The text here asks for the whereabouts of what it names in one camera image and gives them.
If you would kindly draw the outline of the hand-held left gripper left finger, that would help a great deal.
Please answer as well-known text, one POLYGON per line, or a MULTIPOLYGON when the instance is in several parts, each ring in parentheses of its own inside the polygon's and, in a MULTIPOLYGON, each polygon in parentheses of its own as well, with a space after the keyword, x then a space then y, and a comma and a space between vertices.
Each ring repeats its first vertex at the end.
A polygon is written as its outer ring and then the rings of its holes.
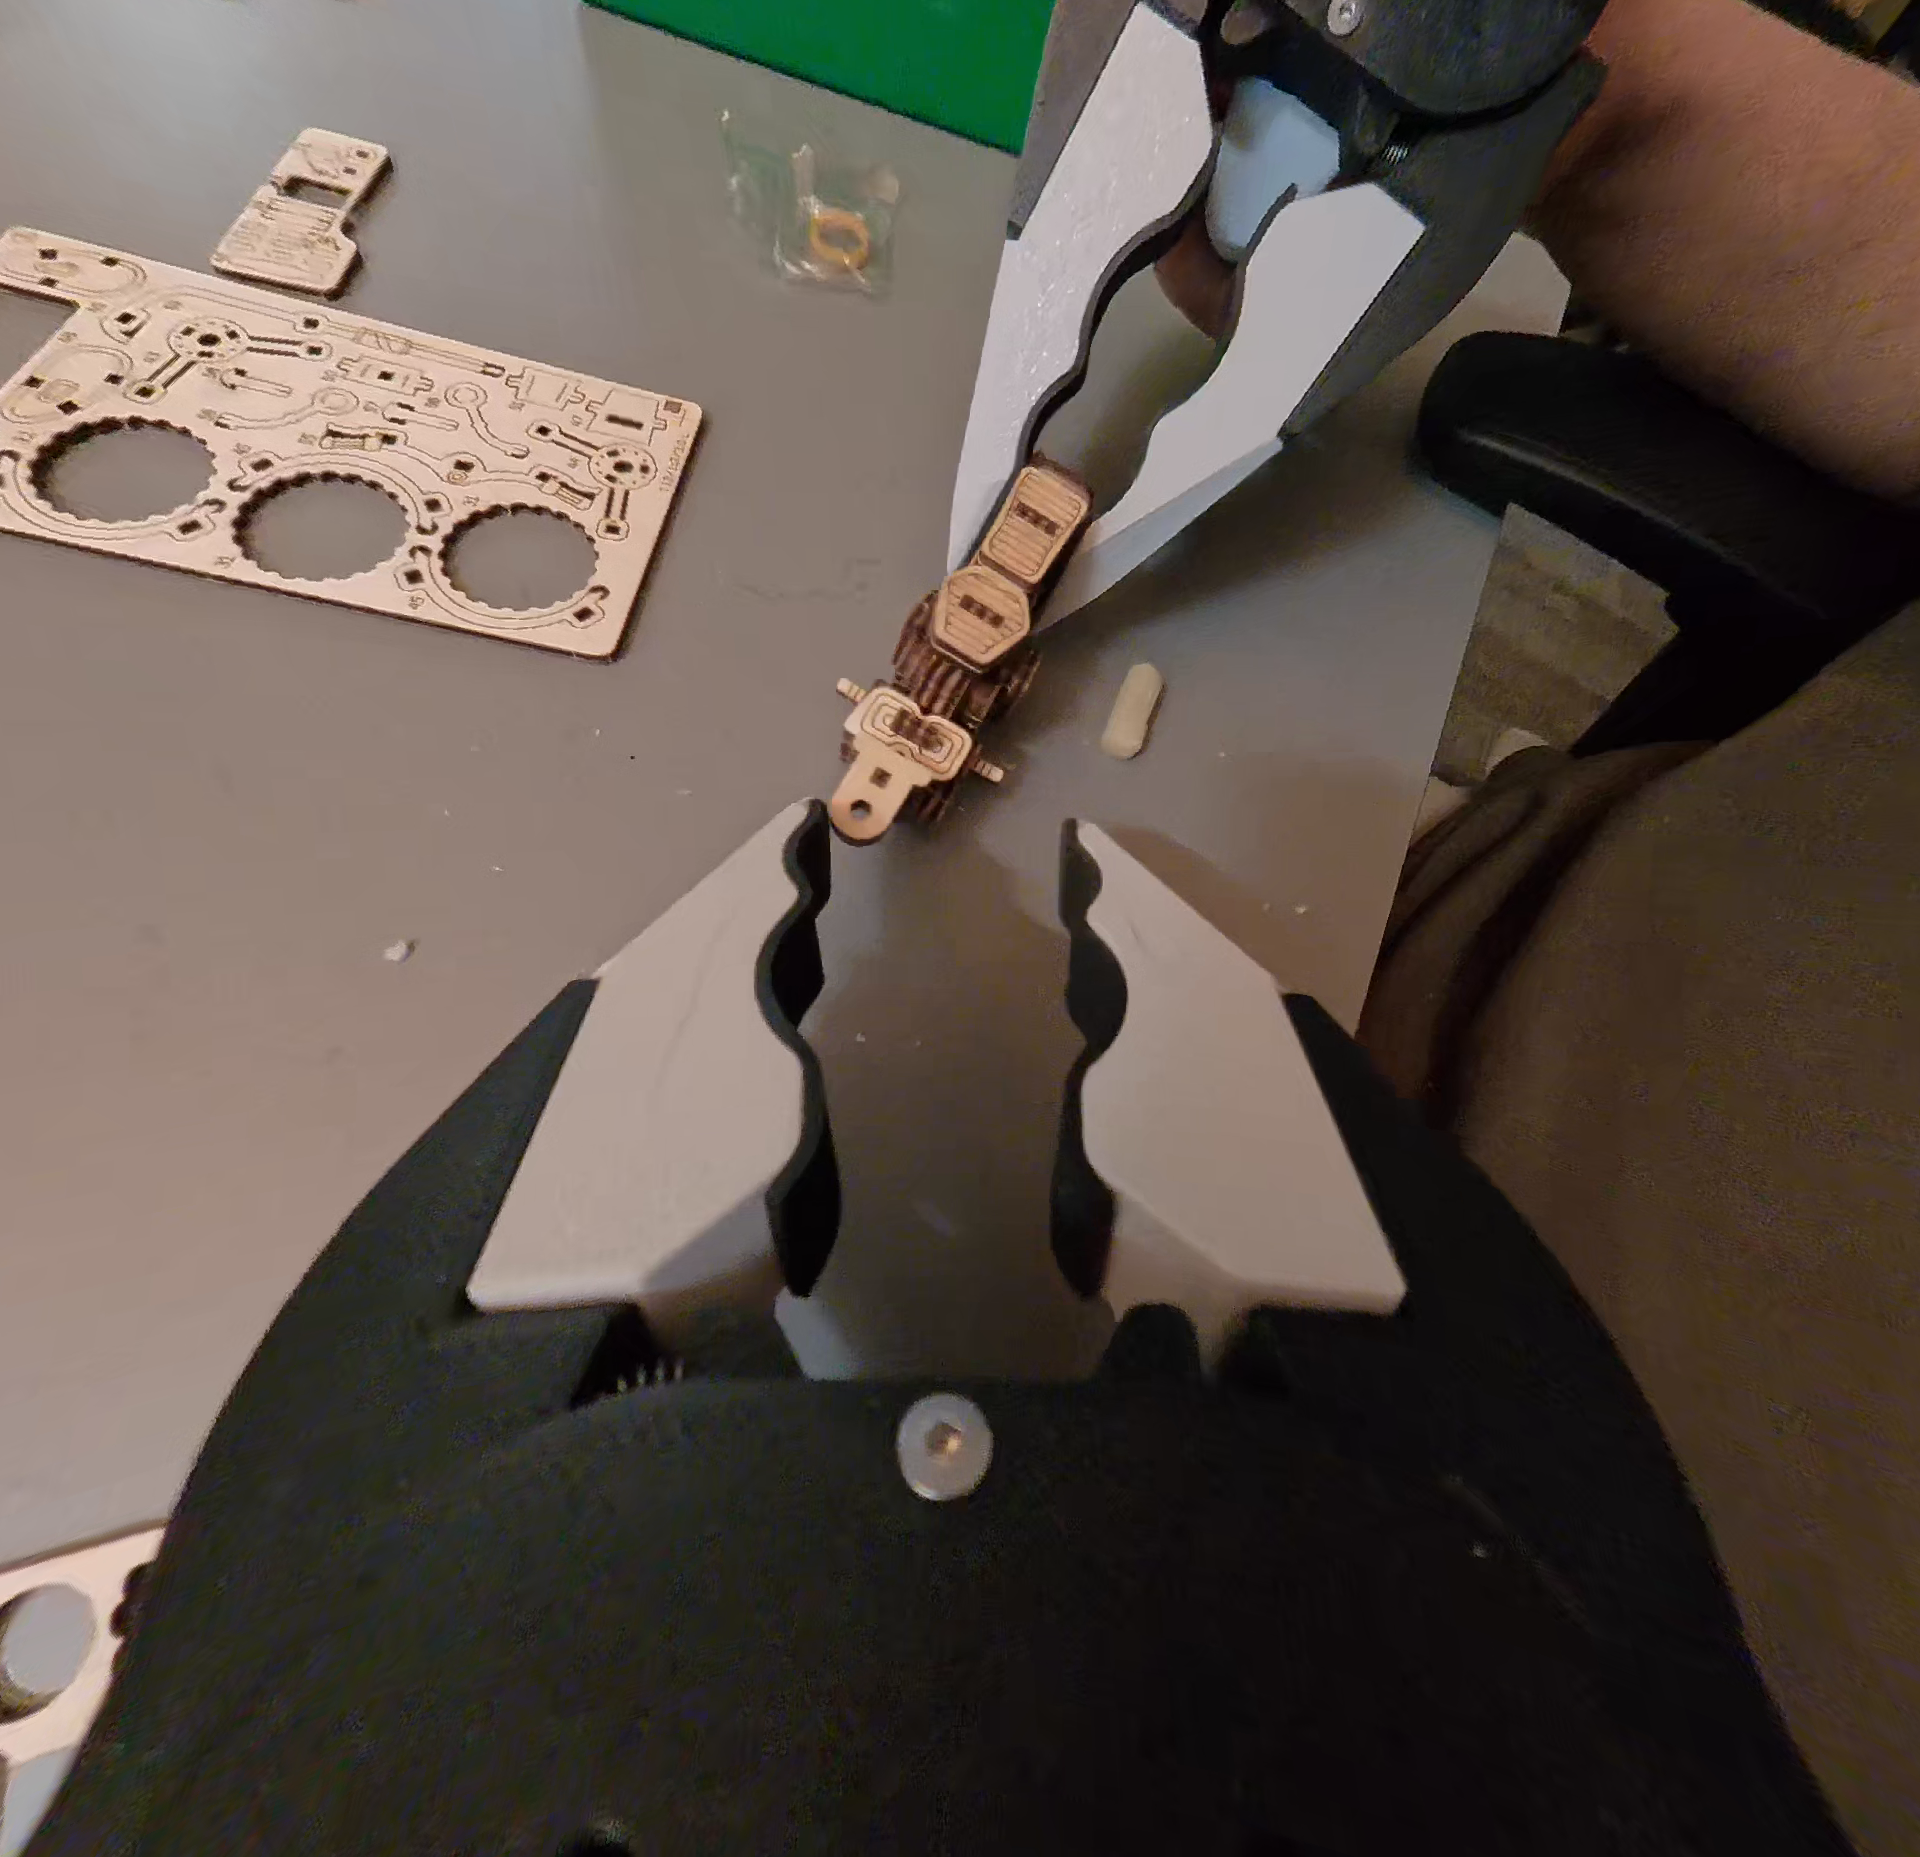
POLYGON ((798 801, 592 974, 468 1277, 479 1311, 690 1316, 814 1292, 838 1239, 802 1038, 829 860, 826 809, 798 801))

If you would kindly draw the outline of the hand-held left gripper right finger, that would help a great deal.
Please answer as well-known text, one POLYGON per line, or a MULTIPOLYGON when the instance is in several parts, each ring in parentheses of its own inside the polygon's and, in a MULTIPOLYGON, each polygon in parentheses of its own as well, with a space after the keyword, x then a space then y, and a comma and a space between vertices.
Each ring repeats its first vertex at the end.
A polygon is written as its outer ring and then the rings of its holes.
POLYGON ((1403 1269, 1274 974, 1092 823, 1063 827, 1061 918, 1069 1290, 1113 1319, 1397 1311, 1403 1269))

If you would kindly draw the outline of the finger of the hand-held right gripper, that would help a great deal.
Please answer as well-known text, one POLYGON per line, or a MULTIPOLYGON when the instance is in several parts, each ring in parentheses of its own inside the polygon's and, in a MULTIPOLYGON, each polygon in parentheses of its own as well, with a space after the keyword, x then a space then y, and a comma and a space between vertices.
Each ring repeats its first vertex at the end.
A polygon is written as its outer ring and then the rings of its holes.
POLYGON ((954 479, 948 567, 961 567, 1086 376, 1105 302, 1179 224, 1213 162, 1195 35, 1138 0, 1023 226, 1004 242, 954 479))
POLYGON ((1423 235, 1380 186, 1285 204, 1238 273, 1213 374, 1153 425, 1141 471, 1080 539, 1044 628, 1119 586, 1285 450, 1285 430, 1423 235))

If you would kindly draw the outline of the wooden puzzle vehicle model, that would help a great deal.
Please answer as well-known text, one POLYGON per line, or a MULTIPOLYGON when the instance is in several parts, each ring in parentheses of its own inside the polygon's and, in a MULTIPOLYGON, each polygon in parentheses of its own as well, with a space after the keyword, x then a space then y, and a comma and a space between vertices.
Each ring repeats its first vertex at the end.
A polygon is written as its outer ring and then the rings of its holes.
POLYGON ((1092 491, 1037 456, 1008 483, 972 555, 899 628, 888 677, 838 681, 848 705, 829 823, 848 844, 944 821, 972 780, 1002 785, 987 737, 1033 687, 1037 617, 1092 521, 1092 491))

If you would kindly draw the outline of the person's right forearm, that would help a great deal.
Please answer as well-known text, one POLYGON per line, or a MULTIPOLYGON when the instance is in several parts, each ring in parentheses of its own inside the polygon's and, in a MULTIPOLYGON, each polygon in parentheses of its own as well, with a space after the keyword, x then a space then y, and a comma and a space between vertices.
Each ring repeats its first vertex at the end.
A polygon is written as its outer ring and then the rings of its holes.
POLYGON ((1749 0, 1612 0, 1591 54, 1529 235, 1671 381, 1916 507, 1916 86, 1749 0))

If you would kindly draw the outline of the grey desk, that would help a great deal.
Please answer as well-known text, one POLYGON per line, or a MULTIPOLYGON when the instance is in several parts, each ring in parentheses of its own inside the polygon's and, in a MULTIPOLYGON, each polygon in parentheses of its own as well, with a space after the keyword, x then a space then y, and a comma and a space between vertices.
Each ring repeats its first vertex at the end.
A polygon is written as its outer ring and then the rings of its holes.
MULTIPOLYGON (((570 978, 839 776, 948 559, 1011 157, 581 0, 4 0, 4 226, 205 271, 305 126, 384 141, 342 311, 686 396, 618 659, 4 538, 4 1556, 157 1522, 351 1205, 570 978), (898 169, 884 297, 771 273, 722 112, 898 169)), ((1046 641, 1004 787, 834 854, 821 1376, 1067 1376, 1058 834, 1356 1022, 1496 532, 1433 366, 1551 333, 1511 242, 1417 351, 1046 641), (1099 742, 1164 673, 1148 749, 1099 742)))

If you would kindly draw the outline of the person's right hand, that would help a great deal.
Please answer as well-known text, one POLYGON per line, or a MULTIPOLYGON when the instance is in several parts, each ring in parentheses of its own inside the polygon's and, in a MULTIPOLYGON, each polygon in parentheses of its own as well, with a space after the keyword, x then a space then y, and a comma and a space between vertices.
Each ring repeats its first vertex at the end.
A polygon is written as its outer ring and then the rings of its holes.
POLYGON ((1170 306, 1195 333, 1222 341, 1238 304, 1238 262, 1213 242, 1207 213, 1182 222, 1181 235, 1153 262, 1153 274, 1170 306))

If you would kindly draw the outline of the green box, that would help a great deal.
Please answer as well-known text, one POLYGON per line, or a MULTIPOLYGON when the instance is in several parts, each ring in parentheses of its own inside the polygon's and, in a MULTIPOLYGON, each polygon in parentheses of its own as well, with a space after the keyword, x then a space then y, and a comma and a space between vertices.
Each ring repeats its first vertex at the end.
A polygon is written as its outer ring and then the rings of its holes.
POLYGON ((1008 155, 1057 0, 581 0, 1008 155))

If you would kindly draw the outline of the clear plastic bag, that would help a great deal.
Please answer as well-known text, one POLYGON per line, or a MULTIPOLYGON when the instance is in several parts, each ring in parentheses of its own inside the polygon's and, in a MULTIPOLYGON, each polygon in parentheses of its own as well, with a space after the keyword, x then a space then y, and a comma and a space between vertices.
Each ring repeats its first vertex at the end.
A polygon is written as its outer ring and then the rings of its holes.
POLYGON ((722 112, 727 201, 771 273, 879 299, 895 277, 902 181, 895 166, 764 114, 722 112))

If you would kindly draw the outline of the person's brown clothing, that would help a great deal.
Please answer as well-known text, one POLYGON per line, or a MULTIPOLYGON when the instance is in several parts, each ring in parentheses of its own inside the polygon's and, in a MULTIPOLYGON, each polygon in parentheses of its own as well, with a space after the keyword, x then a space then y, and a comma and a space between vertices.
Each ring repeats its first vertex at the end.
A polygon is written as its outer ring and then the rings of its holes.
POLYGON ((1507 756, 1359 1038, 1619 1345, 1847 1835, 1916 1852, 1916 606, 1728 742, 1507 756))

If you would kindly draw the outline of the wooden sheet with round holes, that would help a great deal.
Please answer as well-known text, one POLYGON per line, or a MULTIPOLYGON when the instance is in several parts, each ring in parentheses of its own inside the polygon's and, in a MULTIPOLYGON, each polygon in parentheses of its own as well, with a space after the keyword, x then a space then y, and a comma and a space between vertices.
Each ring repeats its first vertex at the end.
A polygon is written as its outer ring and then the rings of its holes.
POLYGON ((4 231, 3 282, 64 308, 4 383, 4 534, 581 662, 618 654, 699 404, 47 231, 4 231), (148 518, 61 509, 54 460, 111 431, 190 439, 207 479, 148 518), (321 584, 259 565, 246 532, 260 507, 318 484, 392 501, 399 546, 321 584), (534 608, 472 597, 453 549, 512 515, 569 524, 591 544, 587 579, 534 608))

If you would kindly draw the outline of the wooden cutout sheet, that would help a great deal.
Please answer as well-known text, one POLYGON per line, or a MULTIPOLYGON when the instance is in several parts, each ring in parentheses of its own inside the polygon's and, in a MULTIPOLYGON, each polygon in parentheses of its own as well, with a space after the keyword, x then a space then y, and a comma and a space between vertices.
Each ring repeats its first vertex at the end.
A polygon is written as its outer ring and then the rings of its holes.
POLYGON ((3 1573, 4 1852, 20 1848, 106 1701, 162 1525, 3 1573))

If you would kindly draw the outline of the small wooden sheet offcut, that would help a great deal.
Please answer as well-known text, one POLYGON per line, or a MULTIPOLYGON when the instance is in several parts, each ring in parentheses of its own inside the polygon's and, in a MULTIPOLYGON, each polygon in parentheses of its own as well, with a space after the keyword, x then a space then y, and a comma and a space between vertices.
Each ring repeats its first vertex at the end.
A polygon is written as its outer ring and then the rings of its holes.
POLYGON ((212 273, 321 302, 338 299, 358 271, 358 210, 392 173, 392 150, 308 126, 210 252, 212 273))

